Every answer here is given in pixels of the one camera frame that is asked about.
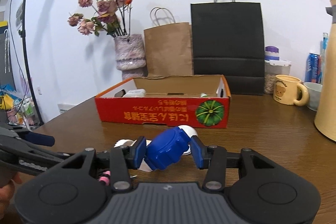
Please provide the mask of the person's hand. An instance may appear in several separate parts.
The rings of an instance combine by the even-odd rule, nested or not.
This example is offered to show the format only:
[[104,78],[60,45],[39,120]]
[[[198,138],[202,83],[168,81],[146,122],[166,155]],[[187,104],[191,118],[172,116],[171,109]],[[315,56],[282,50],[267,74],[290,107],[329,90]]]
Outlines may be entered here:
[[21,184],[22,180],[19,173],[16,173],[14,177],[0,190],[0,215],[1,218],[5,215],[7,208],[9,207],[10,200],[15,192],[15,184]]

